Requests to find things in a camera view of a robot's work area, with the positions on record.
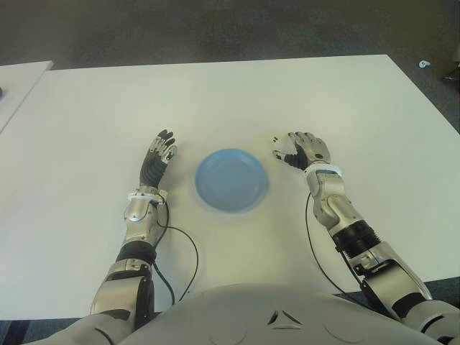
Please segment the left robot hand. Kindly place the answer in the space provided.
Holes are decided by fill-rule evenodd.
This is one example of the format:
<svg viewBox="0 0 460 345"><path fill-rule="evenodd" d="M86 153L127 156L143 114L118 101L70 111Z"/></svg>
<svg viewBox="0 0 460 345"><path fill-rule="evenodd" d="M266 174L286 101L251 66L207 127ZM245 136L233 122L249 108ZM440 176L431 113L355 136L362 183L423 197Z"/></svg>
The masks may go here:
<svg viewBox="0 0 460 345"><path fill-rule="evenodd" d="M177 154L174 133L162 130L152 141L139 174L139 185L158 188L171 159Z"/></svg>

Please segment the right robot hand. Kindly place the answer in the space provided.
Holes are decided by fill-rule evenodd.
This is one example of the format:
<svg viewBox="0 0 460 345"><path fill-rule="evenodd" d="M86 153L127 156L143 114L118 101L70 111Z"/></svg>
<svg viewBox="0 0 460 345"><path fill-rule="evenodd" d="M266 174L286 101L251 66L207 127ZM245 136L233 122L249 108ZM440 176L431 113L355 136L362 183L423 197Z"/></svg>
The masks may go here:
<svg viewBox="0 0 460 345"><path fill-rule="evenodd" d="M309 132L289 132L288 137L294 145L294 153L273 150L272 153L291 167L306 170L313 164L329 164L331 155L326 143Z"/></svg>

